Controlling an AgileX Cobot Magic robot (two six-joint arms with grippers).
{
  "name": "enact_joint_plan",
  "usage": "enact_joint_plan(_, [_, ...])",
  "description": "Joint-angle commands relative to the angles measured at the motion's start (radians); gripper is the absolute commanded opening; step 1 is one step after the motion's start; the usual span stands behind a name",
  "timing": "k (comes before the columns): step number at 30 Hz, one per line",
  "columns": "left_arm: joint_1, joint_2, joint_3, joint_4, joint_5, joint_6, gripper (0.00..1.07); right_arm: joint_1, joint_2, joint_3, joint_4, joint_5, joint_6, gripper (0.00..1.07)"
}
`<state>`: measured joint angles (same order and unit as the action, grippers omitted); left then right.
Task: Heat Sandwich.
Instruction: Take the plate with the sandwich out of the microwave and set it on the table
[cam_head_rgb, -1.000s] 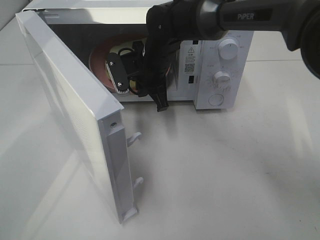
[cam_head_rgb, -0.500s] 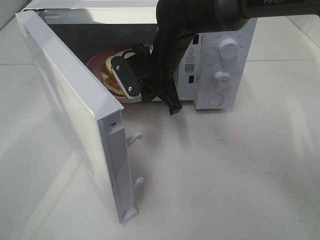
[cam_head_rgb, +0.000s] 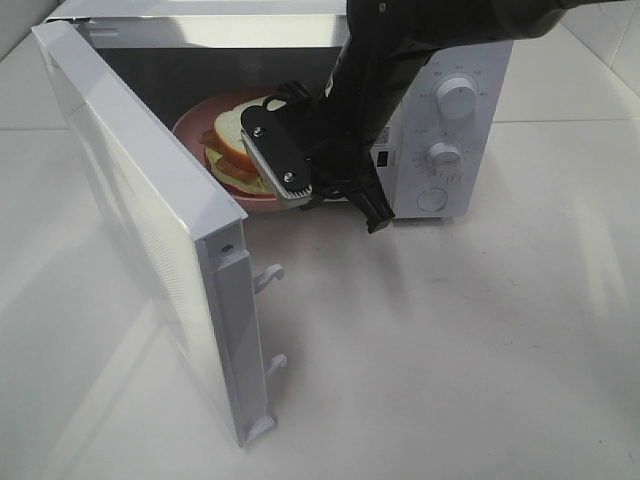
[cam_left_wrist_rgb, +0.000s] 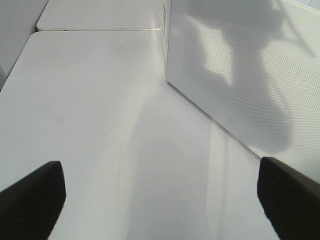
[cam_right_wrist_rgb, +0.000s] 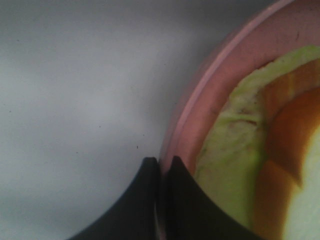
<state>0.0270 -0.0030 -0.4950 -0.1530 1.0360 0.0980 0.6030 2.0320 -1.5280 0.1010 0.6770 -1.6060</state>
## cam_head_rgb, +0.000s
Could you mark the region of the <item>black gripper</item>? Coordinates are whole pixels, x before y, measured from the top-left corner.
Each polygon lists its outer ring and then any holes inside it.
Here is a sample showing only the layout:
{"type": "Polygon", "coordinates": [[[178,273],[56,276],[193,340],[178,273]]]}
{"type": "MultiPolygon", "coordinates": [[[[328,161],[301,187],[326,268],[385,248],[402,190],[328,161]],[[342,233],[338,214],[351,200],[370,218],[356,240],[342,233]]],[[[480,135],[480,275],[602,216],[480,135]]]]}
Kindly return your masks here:
{"type": "Polygon", "coordinates": [[[386,228],[395,214],[360,135],[328,119],[299,81],[279,84],[272,100],[281,102],[279,121],[311,168],[312,198],[347,198],[364,214],[369,234],[386,228]]]}

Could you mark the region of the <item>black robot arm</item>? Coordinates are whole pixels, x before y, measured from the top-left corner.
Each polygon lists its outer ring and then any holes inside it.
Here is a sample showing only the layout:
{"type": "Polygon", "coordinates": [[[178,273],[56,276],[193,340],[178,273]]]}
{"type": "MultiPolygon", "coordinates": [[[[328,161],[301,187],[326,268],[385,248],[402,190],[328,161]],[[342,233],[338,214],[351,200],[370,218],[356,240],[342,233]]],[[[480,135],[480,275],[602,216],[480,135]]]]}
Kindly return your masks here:
{"type": "Polygon", "coordinates": [[[349,37],[324,89],[313,97],[299,82],[279,85],[276,118],[288,153],[276,148],[270,179],[276,194],[315,207],[345,198],[369,232],[395,214],[370,150],[402,97],[433,55],[448,48],[539,38],[575,1],[350,1],[349,37]]]}

